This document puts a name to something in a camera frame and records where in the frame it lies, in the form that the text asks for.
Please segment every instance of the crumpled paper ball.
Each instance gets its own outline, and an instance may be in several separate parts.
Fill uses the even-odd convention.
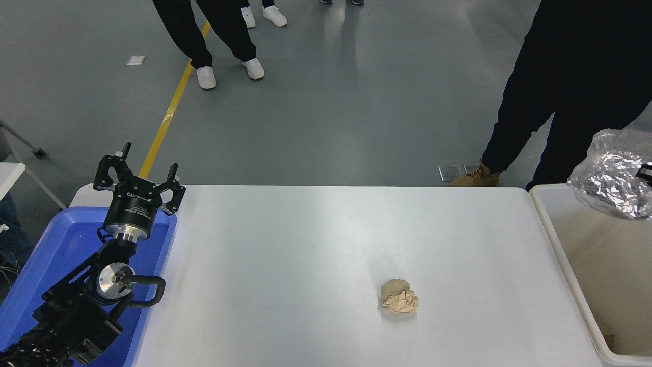
[[[392,279],[380,287],[382,307],[394,313],[413,313],[419,307],[419,298],[402,279]]]

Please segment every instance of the tan boot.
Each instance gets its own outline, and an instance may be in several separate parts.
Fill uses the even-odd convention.
[[[489,174],[489,168],[480,162],[480,167],[469,174],[463,174],[451,182],[451,187],[498,186],[500,172]]]

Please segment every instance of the white sneaker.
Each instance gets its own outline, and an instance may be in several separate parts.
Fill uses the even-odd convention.
[[[199,81],[202,89],[209,90],[217,86],[215,74],[213,74],[213,68],[210,66],[204,66],[197,69],[197,81]]]
[[[243,65],[244,67],[246,67],[246,73],[247,75],[249,75],[249,78],[253,80],[259,80],[262,79],[263,76],[265,76],[265,71],[263,70],[263,67],[260,65],[260,61],[258,61],[258,58],[254,57],[249,61],[245,61]]]
[[[272,23],[274,23],[274,25],[277,27],[282,27],[288,24],[286,17],[284,17],[283,14],[281,14],[281,12],[278,11],[278,8],[274,5],[263,9],[263,18],[271,20]]]
[[[254,20],[254,15],[251,14],[251,7],[240,8],[243,12],[244,22],[246,23],[247,28],[253,28],[256,26],[256,21]]]

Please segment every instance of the crumpled foil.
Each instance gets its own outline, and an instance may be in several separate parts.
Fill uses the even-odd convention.
[[[614,217],[650,219],[652,187],[637,178],[652,163],[652,133],[602,130],[593,135],[587,157],[573,170],[568,184],[584,204]]]

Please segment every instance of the metal stand leg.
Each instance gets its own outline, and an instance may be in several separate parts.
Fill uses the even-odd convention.
[[[32,144],[30,144],[30,143],[27,141],[27,139],[25,139],[24,137],[20,136],[20,135],[19,135],[16,131],[14,131],[11,127],[7,126],[7,125],[6,125],[2,120],[0,120],[0,128],[4,128],[4,129],[6,129],[6,130],[11,134],[11,135],[15,136],[18,140],[20,140],[20,141],[22,141],[23,143],[25,143],[26,146],[29,146],[29,149],[32,150],[32,153],[33,153],[37,158],[40,159],[41,157],[45,157],[45,152],[43,151],[43,149],[41,149],[41,148],[37,148],[37,147],[33,146]]]
[[[16,138],[18,138],[20,141],[22,141],[22,142],[25,143],[27,146],[29,146],[29,147],[32,149],[32,153],[34,153],[35,156],[39,157],[39,152],[42,152],[41,157],[42,157],[43,155],[45,155],[45,152],[43,152],[42,149],[40,149],[40,148],[39,148],[39,149],[34,148],[34,146],[32,146],[30,143],[28,143],[25,139],[23,139],[22,137],[20,137],[19,135],[17,135],[13,130],[9,129],[9,128],[8,128],[8,127],[7,127],[7,126],[6,126],[2,121],[0,121],[0,133],[2,133],[2,137],[5,139],[5,142],[7,142],[7,146],[9,147],[9,152],[11,152],[11,155],[14,157],[14,159],[16,160],[16,162],[19,162],[19,163],[23,163],[23,164],[25,164],[25,162],[23,161],[23,159],[20,157],[20,154],[18,154],[18,152],[17,152],[16,149],[14,148],[14,145],[12,144],[11,139],[9,139],[9,133],[11,133],[11,134],[14,135]],[[61,199],[59,199],[59,197],[58,197],[57,195],[55,195],[55,194],[52,192],[52,190],[50,190],[50,188],[49,188],[48,186],[46,186],[46,185],[43,183],[43,181],[41,181],[41,180],[40,180],[40,179],[39,179],[39,178],[34,174],[34,172],[32,172],[32,171],[31,171],[29,168],[27,168],[26,166],[25,166],[25,173],[27,173],[27,175],[28,175],[29,177],[31,177],[31,179],[34,180],[34,182],[36,182],[36,184],[37,184],[41,189],[43,189],[43,191],[45,191],[45,194],[47,194],[47,195],[48,195],[48,196],[49,196],[49,197],[54,201],[54,203],[56,203],[56,204],[57,204],[61,209],[66,209],[66,208],[68,208],[68,206],[67,206],[66,204],[64,204],[63,201],[62,201]]]

